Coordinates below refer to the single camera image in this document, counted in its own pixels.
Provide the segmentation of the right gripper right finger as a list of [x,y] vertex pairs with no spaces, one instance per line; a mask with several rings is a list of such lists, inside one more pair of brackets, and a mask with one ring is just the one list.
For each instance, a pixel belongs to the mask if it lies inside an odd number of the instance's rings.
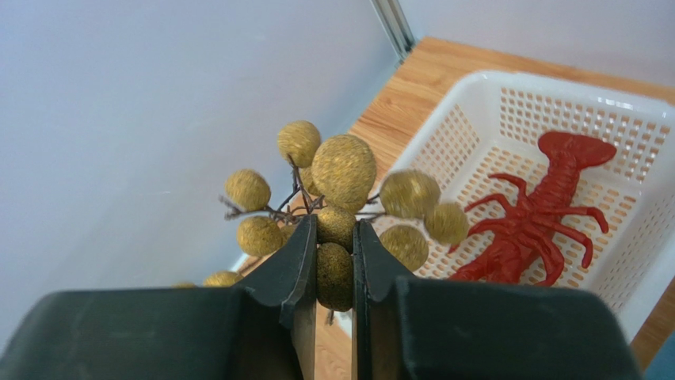
[[639,379],[611,310],[587,291],[423,279],[353,235],[355,379]]

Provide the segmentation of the red toy lobster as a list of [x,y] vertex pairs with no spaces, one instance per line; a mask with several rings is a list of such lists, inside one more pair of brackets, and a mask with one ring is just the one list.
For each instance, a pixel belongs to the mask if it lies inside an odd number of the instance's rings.
[[498,202],[505,216],[488,218],[474,224],[469,235],[491,231],[492,243],[472,262],[458,268],[450,275],[451,280],[493,283],[519,283],[524,270],[541,258],[546,272],[540,286],[555,284],[565,268],[561,250],[553,242],[556,233],[580,243],[585,253],[582,267],[590,266],[593,259],[593,242],[590,237],[562,224],[567,215],[582,215],[594,218],[606,234],[609,231],[604,212],[597,207],[572,206],[582,170],[609,162],[617,149],[609,142],[587,135],[565,131],[547,131],[538,139],[538,148],[548,158],[547,174],[527,191],[527,182],[508,173],[492,173],[490,178],[508,181],[517,187],[517,201],[511,204],[501,193],[485,196],[469,203],[464,210]]

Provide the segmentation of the toy longan bunch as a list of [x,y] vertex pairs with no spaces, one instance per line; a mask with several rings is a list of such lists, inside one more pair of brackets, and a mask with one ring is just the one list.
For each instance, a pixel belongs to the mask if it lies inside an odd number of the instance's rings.
[[285,125],[276,140],[292,167],[292,195],[302,203],[271,207],[271,188],[253,169],[240,169],[225,181],[219,201],[226,219],[238,219],[237,241],[248,256],[263,258],[288,243],[302,217],[317,217],[317,298],[330,311],[353,306],[353,237],[356,224],[384,216],[399,223],[379,236],[381,245],[410,271],[429,258],[429,245],[457,245],[468,235],[459,205],[440,198],[431,175],[404,169],[387,176],[372,194],[377,167],[371,147],[354,135],[322,139],[311,122]]

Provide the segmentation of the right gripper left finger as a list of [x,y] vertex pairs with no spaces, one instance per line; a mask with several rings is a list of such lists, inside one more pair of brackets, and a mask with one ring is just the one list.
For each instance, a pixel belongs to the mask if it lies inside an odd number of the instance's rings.
[[4,379],[312,379],[317,218],[229,287],[60,291],[27,313]]

